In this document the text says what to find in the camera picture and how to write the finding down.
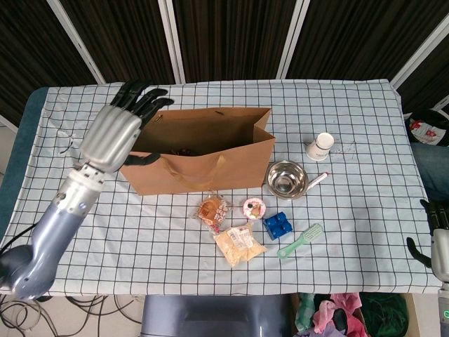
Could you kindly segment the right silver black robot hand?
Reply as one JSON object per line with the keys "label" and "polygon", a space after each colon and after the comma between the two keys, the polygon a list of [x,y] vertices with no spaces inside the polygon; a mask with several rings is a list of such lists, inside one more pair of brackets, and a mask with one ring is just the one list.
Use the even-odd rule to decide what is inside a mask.
{"label": "right silver black robot hand", "polygon": [[448,283],[448,202],[420,200],[427,214],[429,234],[431,236],[431,256],[417,250],[411,237],[406,239],[411,256],[425,267],[431,268],[435,277]]}

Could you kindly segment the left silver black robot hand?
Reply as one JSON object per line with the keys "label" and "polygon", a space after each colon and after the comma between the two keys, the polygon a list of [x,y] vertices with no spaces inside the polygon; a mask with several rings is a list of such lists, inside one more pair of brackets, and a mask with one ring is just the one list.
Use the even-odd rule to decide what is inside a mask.
{"label": "left silver black robot hand", "polygon": [[128,157],[143,128],[160,109],[174,103],[164,88],[143,93],[149,85],[148,81],[127,81],[101,108],[81,141],[81,168],[113,173],[133,163]]}

